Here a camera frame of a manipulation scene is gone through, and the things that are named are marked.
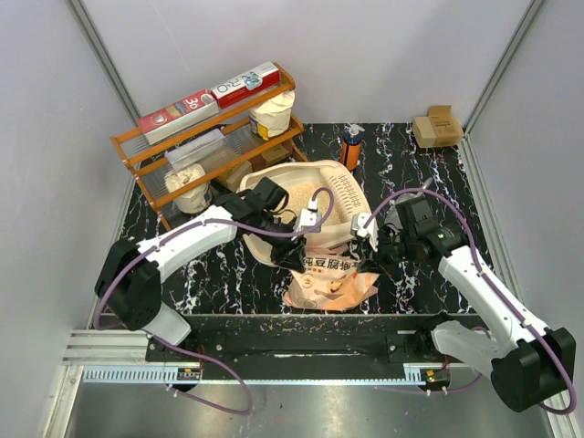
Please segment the pink cat litter bag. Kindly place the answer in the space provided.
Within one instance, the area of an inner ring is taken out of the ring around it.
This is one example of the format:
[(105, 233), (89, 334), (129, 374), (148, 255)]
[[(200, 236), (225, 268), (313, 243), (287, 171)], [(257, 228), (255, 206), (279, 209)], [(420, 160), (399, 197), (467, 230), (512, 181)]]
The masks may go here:
[(333, 248), (309, 247), (304, 259), (305, 272), (292, 271), (292, 281), (283, 295), (292, 308), (345, 311), (378, 292), (379, 274), (360, 273), (359, 260), (347, 244)]

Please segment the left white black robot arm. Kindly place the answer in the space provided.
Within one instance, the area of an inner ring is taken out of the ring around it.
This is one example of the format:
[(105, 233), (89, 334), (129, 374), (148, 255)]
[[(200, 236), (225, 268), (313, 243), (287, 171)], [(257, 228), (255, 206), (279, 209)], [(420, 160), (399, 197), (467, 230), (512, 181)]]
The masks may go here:
[(284, 188), (264, 178), (253, 189), (219, 196), (201, 214), (163, 235), (139, 243), (120, 239), (111, 246), (95, 285), (101, 306), (125, 329), (164, 339), (171, 355), (189, 360), (198, 340), (186, 319), (162, 301), (162, 284), (188, 262), (242, 234), (268, 243), (271, 264), (302, 270), (306, 240), (293, 223), (276, 217), (287, 197)]

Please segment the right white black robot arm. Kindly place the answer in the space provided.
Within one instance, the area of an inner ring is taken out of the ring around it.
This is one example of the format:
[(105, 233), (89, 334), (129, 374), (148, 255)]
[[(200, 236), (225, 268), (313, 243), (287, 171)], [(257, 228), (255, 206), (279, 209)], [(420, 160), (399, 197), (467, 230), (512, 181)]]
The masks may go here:
[(522, 304), (480, 256), (464, 218), (440, 224), (428, 203), (445, 199), (427, 189), (405, 189), (396, 203), (397, 233), (379, 230), (376, 215), (359, 213), (351, 233), (361, 251), (361, 272), (383, 274), (401, 261), (426, 261), (450, 282), (487, 325), (479, 334), (445, 315), (435, 316), (415, 339), (420, 358), (450, 356), (487, 377), (512, 411), (532, 406), (556, 414), (576, 410), (573, 383), (576, 340), (566, 328), (551, 328)]

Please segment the metal litter scoop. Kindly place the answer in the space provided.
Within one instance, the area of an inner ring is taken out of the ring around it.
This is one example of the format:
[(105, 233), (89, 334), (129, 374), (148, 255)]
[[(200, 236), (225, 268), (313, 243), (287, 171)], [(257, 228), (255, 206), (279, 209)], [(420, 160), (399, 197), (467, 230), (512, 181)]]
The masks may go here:
[(401, 230), (402, 226), (402, 212), (405, 211), (405, 207), (412, 203), (412, 200), (424, 197), (423, 192), (416, 193), (405, 193), (396, 198), (396, 200), (391, 205), (389, 211), (384, 217), (384, 223), (386, 225), (391, 225), (396, 230)]

